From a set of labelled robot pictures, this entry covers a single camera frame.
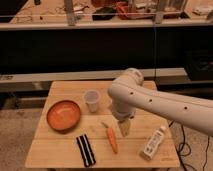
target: tiled floor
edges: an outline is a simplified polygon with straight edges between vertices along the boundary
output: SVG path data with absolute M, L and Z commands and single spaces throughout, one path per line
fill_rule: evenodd
M 39 105 L 30 108 L 30 103 L 19 109 L 8 108 L 4 105 L 0 110 L 0 171 L 44 171 L 45 169 L 26 169 L 24 162 L 29 150 L 34 132 L 42 112 L 42 106 Z M 175 144 L 182 141 L 182 132 L 179 124 L 173 124 L 171 131 Z M 191 155 L 183 157 L 184 162 L 192 165 L 197 171 L 202 171 L 205 160 L 205 148 L 207 145 L 207 136 L 194 130 L 185 128 L 186 141 L 191 146 Z M 213 140 L 210 139 L 208 150 L 208 163 L 205 171 L 213 169 Z M 181 168 L 171 169 L 170 171 L 181 171 Z

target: red object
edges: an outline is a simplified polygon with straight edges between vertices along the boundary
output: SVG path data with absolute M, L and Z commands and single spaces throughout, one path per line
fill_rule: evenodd
M 57 102 L 48 110 L 47 122 L 54 130 L 65 131 L 78 123 L 80 115 L 80 108 L 75 102 L 64 100 Z

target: black striped object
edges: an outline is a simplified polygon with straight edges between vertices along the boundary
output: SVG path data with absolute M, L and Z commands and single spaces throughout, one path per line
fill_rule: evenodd
M 90 146 L 87 135 L 86 134 L 81 135 L 81 136 L 77 137 L 76 139 L 77 139 L 77 144 L 78 144 L 80 152 L 81 152 L 82 159 L 84 161 L 84 166 L 89 167 L 89 166 L 95 164 L 96 163 L 95 156 L 94 156 L 94 153 Z

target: black object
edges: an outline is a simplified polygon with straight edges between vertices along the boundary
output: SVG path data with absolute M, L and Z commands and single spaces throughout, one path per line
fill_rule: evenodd
M 22 8 L 27 0 L 0 0 L 0 23 L 7 23 Z
M 76 140 L 81 152 L 82 159 L 84 161 L 84 166 L 89 167 L 95 164 L 96 163 L 95 156 L 90 146 L 87 135 L 86 134 L 81 135 L 77 137 Z
M 115 16 L 116 10 L 110 7 L 103 7 L 95 11 L 92 15 L 93 20 L 110 20 Z
M 184 68 L 191 80 L 212 80 L 213 50 L 188 52 Z
M 40 5 L 41 4 L 41 0 L 34 0 L 34 4 L 35 5 Z

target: black cable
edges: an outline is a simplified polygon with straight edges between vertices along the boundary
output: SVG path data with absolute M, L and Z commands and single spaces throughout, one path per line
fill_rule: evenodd
M 209 149 L 209 142 L 210 142 L 210 136 L 208 136 L 208 140 L 207 140 L 207 146 L 206 146 L 206 158 L 205 158 L 205 163 L 203 165 L 203 171 L 205 171 L 205 167 L 208 161 L 208 149 Z
M 174 121 L 172 121 L 172 122 L 169 124 L 169 127 L 171 127 L 173 124 L 174 124 Z
M 171 127 L 172 125 L 174 124 L 174 121 L 172 121 L 170 124 L 169 124 L 169 127 Z M 187 171 L 187 167 L 193 169 L 194 171 L 197 171 L 193 166 L 187 164 L 187 163 L 184 163 L 183 162 L 183 159 L 182 157 L 186 157 L 186 156 L 189 156 L 191 154 L 191 147 L 190 145 L 186 142 L 186 135 L 185 135 L 185 130 L 184 130 L 184 127 L 183 125 L 181 125 L 181 131 L 182 131 L 182 134 L 183 134 L 183 141 L 179 143 L 176 151 L 177 151 L 177 154 L 178 154 L 178 158 L 180 160 L 180 163 L 184 169 L 184 171 Z M 188 152 L 187 153 L 184 153 L 182 154 L 183 150 L 184 150 L 184 147 L 188 147 Z
M 186 135 L 185 135 L 185 131 L 184 131 L 183 125 L 181 125 L 181 130 L 182 130 L 182 133 L 183 133 L 183 141 L 179 144 L 179 147 L 178 147 L 178 150 L 177 150 L 177 152 L 179 154 L 183 151 L 184 146 L 186 144 Z
M 154 28 L 154 81 L 156 81 L 157 77 L 157 28 L 155 26 L 155 23 L 153 25 Z

